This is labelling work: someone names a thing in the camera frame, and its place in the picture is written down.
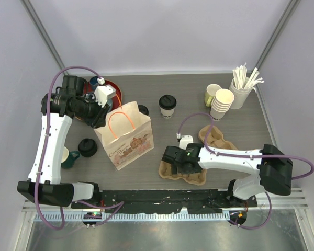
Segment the brown paper bag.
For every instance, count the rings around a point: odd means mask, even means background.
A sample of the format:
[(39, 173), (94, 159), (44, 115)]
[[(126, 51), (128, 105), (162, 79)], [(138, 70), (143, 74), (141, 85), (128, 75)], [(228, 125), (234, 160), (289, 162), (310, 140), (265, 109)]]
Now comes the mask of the brown paper bag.
[(154, 148), (151, 118), (139, 111), (136, 101), (108, 113), (106, 125), (94, 131), (116, 170)]

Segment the black cup lid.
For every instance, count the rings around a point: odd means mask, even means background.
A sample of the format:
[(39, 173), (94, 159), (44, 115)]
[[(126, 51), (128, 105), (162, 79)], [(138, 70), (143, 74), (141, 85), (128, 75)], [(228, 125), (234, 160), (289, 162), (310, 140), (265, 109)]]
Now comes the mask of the black cup lid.
[(166, 94), (160, 97), (159, 99), (159, 106), (162, 109), (171, 110), (171, 109), (174, 109), (176, 105), (177, 105), (176, 98), (172, 95)]
[(144, 105), (138, 105), (138, 109), (139, 109), (139, 112), (148, 116), (149, 115), (149, 110), (146, 106)]

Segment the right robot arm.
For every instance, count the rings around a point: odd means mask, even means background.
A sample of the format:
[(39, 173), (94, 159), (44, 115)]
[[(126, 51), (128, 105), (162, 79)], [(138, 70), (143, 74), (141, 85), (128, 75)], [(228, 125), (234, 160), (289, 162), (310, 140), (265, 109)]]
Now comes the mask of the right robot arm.
[(265, 144), (261, 150), (228, 150), (199, 143), (186, 148), (167, 146), (159, 167), (163, 178), (178, 179), (181, 175), (198, 183), (208, 169), (225, 169), (246, 173), (243, 179), (229, 182), (224, 200), (227, 206), (239, 206), (252, 196), (269, 192), (279, 196), (291, 194), (293, 163), (278, 148)]

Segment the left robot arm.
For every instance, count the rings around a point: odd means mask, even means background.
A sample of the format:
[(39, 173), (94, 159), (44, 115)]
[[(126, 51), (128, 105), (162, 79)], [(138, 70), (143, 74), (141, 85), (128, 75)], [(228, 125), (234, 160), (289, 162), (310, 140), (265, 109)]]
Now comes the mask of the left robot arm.
[(68, 75), (55, 93), (42, 99), (42, 130), (37, 155), (27, 180), (19, 181), (17, 190), (33, 203), (67, 207), (83, 200), (87, 207), (100, 205), (101, 196), (96, 184), (61, 182), (61, 160), (65, 139), (74, 117), (80, 118), (91, 128), (104, 127), (110, 110), (108, 101), (116, 90), (99, 79), (99, 86), (92, 93), (84, 93), (86, 80)]

